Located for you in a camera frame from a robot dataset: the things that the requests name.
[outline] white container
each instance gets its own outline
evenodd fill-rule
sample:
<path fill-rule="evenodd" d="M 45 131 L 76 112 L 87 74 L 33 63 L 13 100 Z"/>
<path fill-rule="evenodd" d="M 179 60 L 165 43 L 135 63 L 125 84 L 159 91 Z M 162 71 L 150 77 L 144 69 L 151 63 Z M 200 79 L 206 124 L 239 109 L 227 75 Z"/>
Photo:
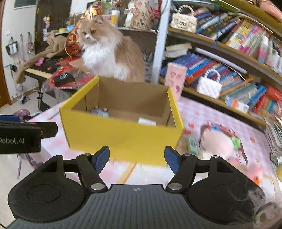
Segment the white container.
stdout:
<path fill-rule="evenodd" d="M 117 27 L 119 19 L 120 19 L 120 11 L 119 10 L 112 10 L 111 24 L 113 26 Z"/>

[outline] white quilted handbag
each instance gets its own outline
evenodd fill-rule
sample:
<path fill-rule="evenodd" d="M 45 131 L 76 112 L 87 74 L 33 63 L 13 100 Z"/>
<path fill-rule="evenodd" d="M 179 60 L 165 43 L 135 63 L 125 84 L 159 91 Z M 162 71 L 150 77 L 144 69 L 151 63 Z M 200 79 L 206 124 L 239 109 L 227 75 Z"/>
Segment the white quilted handbag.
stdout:
<path fill-rule="evenodd" d="M 181 11 L 184 8 L 188 8 L 189 10 L 191 10 L 191 14 L 190 15 L 181 14 Z M 194 17 L 193 9 L 188 5 L 182 5 L 178 8 L 177 13 L 172 14 L 172 21 L 170 23 L 170 26 L 172 28 L 177 28 L 188 32 L 196 33 L 197 21 L 198 21 L 197 18 Z"/>
<path fill-rule="evenodd" d="M 217 74 L 216 81 L 208 78 L 208 74 L 211 72 L 215 72 Z M 215 69 L 207 70 L 205 75 L 200 77 L 199 79 L 197 92 L 218 99 L 222 88 L 222 85 L 219 82 L 219 80 L 220 80 L 220 74 L 218 71 L 216 71 Z"/>

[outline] yellow cardboard box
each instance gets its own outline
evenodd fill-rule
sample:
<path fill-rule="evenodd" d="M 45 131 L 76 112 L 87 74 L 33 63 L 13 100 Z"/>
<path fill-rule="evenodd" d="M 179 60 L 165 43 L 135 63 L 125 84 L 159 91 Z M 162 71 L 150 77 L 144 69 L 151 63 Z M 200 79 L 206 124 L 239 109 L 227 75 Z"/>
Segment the yellow cardboard box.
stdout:
<path fill-rule="evenodd" d="M 110 118 L 89 113 L 95 106 L 107 108 Z M 95 77 L 60 107 L 60 115 L 71 149 L 94 154 L 109 146 L 111 158 L 133 163 L 166 165 L 165 147 L 175 147 L 183 132 L 172 90 L 164 85 Z M 139 118 L 157 124 L 138 124 Z"/>

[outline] pink table surface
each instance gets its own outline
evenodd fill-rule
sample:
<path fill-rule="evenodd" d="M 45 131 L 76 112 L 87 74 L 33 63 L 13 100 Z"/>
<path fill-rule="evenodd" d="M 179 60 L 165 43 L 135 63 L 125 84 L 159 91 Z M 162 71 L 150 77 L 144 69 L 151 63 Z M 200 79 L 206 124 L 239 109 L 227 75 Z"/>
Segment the pink table surface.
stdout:
<path fill-rule="evenodd" d="M 59 114 L 49 120 L 58 112 L 59 106 L 60 104 L 31 120 L 32 122 L 52 121 L 58 125 L 56 137 L 43 139 L 41 153 L 31 154 L 35 160 L 45 162 L 55 155 L 63 155 L 64 159 L 75 159 L 78 155 L 84 153 L 69 149 Z M 270 196 L 278 197 L 281 195 L 277 177 L 269 159 L 270 147 L 262 132 L 222 112 L 184 97 L 181 97 L 178 101 L 178 108 L 185 127 L 184 135 L 177 147 L 179 153 L 187 153 L 187 134 L 199 139 L 200 127 L 207 121 L 222 124 L 233 129 L 241 139 L 249 162 L 258 163 L 263 168 L 263 181 L 260 185 L 263 190 Z M 174 174 L 168 166 L 131 164 L 111 159 L 100 176 L 108 187 L 113 183 L 163 184 L 166 186 Z M 195 182 L 205 177 L 207 177 L 207 173 L 197 174 Z"/>

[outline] door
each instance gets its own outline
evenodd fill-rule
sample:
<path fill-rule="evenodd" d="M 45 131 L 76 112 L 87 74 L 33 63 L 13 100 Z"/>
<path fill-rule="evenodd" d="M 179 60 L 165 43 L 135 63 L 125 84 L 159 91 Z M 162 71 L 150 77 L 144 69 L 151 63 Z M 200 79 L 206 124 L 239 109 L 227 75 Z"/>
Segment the door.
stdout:
<path fill-rule="evenodd" d="M 43 41 L 43 29 L 46 24 L 43 18 L 50 15 L 51 22 L 48 32 L 65 27 L 70 16 L 72 0 L 38 0 L 35 19 L 35 53 L 44 51 L 49 45 Z"/>
<path fill-rule="evenodd" d="M 5 0 L 0 0 L 0 26 L 2 28 L 2 18 L 3 18 L 3 11 L 5 6 Z M 3 63 L 2 63 L 2 48 L 0 42 L 0 107 L 4 106 L 5 104 L 11 105 L 11 100 L 9 97 L 9 93 L 6 86 Z"/>

